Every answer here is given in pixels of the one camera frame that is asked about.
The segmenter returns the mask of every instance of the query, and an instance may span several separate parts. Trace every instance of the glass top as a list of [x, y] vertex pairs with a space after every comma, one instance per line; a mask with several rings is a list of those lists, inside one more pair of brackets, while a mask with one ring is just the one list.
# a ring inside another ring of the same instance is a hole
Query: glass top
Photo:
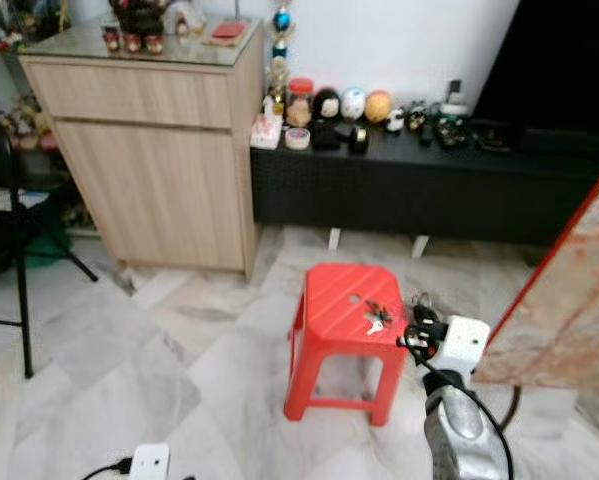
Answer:
[[112, 60], [135, 60], [146, 62], [193, 63], [198, 65], [216, 65], [230, 67], [235, 64], [239, 54], [246, 46], [260, 20], [242, 19], [246, 23], [246, 33], [235, 46], [205, 45], [212, 31], [222, 22], [221, 16], [207, 16], [206, 26], [199, 35], [191, 33], [188, 37], [176, 35], [163, 36], [163, 52], [153, 55], [148, 51], [128, 53], [122, 48], [117, 53], [109, 53], [103, 40], [103, 25], [109, 25], [116, 19], [106, 14], [86, 25], [73, 27], [63, 33], [47, 38], [30, 46], [22, 55], [47, 55], [51, 57], [107, 58]]

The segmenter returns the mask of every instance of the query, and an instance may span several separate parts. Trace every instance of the electrical cord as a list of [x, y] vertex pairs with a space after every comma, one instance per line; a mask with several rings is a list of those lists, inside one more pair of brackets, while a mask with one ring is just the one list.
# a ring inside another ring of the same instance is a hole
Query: electrical cord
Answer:
[[515, 388], [512, 392], [512, 400], [510, 401], [510, 407], [508, 407], [508, 411], [506, 412], [506, 416], [503, 417], [503, 420], [499, 422], [501, 426], [501, 431], [505, 431], [512, 419], [517, 413], [517, 408], [519, 407], [519, 400], [521, 399], [521, 387], [519, 385], [515, 385]]
[[99, 475], [100, 473], [103, 473], [106, 471], [115, 471], [115, 472], [119, 472], [121, 475], [128, 475], [130, 473], [130, 465], [132, 465], [132, 457], [125, 457], [125, 458], [122, 458], [117, 463], [113, 463], [112, 465], [108, 465], [107, 467], [99, 468], [99, 469], [95, 470], [94, 472], [89, 473], [88, 475], [83, 477], [82, 480], [89, 480], [90, 478], [93, 478], [94, 476]]
[[406, 328], [406, 331], [405, 331], [405, 334], [404, 334], [404, 344], [405, 344], [404, 346], [408, 349], [408, 351], [410, 352], [410, 354], [413, 357], [415, 357], [415, 359], [419, 363], [421, 363], [424, 367], [426, 367], [432, 373], [435, 373], [435, 374], [439, 375], [449, 385], [455, 387], [457, 390], [463, 392], [465, 395], [467, 395], [468, 397], [470, 397], [470, 399], [473, 402], [475, 402], [475, 404], [481, 409], [481, 411], [486, 415], [486, 417], [488, 417], [488, 420], [490, 420], [490, 423], [494, 427], [495, 432], [497, 433], [497, 436], [499, 437], [499, 440], [501, 440], [501, 444], [503, 445], [504, 452], [506, 453], [506, 463], [507, 463], [507, 467], [508, 467], [508, 480], [514, 480], [515, 474], [514, 474], [514, 466], [513, 466], [513, 463], [512, 463], [512, 453], [510, 452], [510, 447], [508, 446], [508, 441], [506, 440], [506, 437], [505, 437], [505, 435], [503, 433], [502, 428], [499, 426], [499, 423], [497, 422], [497, 419], [490, 412], [490, 410], [488, 410], [488, 407], [486, 407], [486, 405], [484, 405], [484, 403], [481, 400], [479, 400], [479, 398], [474, 393], [472, 393], [471, 391], [467, 390], [465, 387], [463, 387], [461, 385], [458, 385], [448, 375], [446, 375], [442, 371], [438, 370], [437, 368], [433, 367], [430, 363], [428, 363], [427, 360], [425, 360], [421, 356], [421, 354], [417, 350], [415, 350], [412, 347], [412, 345], [410, 345], [408, 343], [408, 333], [409, 333], [409, 331], [412, 331], [411, 329], [412, 329], [412, 325], [408, 326], [408, 328]]

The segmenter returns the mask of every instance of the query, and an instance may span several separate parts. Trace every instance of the extension cord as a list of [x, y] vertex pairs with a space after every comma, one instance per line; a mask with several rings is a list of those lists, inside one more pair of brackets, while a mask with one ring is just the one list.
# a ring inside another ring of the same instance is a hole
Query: extension cord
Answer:
[[167, 480], [170, 447], [165, 443], [139, 445], [132, 457], [128, 480]]

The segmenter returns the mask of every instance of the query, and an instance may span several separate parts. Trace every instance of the red plastic stool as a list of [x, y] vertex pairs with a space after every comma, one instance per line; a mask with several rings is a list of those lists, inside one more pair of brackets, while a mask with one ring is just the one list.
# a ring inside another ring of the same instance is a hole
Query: red plastic stool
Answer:
[[[367, 300], [388, 309], [392, 322], [368, 335], [372, 323]], [[395, 276], [382, 267], [354, 264], [320, 264], [306, 275], [290, 332], [290, 383], [284, 413], [298, 421], [307, 407], [334, 407], [368, 410], [372, 425], [385, 425], [406, 360], [406, 349], [397, 348], [396, 339], [406, 327], [404, 308]], [[303, 330], [298, 361], [295, 361], [295, 335]], [[311, 399], [321, 363], [329, 355], [375, 356], [383, 370], [374, 402]]]

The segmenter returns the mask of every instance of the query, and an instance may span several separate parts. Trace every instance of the black chair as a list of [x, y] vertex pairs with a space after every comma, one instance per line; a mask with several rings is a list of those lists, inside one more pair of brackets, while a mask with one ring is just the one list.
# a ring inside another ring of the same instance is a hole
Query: black chair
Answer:
[[44, 232], [63, 252], [57, 258], [71, 260], [93, 282], [97, 276], [79, 260], [68, 247], [44, 223], [41, 216], [35, 215], [19, 201], [19, 188], [21, 185], [22, 169], [19, 155], [10, 146], [7, 134], [0, 126], [0, 187], [9, 192], [10, 211], [0, 211], [0, 272], [3, 271], [14, 258], [17, 270], [17, 290], [19, 293], [20, 321], [0, 319], [0, 325], [20, 327], [23, 340], [24, 372], [26, 378], [33, 375], [32, 354], [30, 348], [30, 319], [28, 315], [28, 294], [26, 287], [26, 265], [24, 248], [26, 243], [38, 231]]

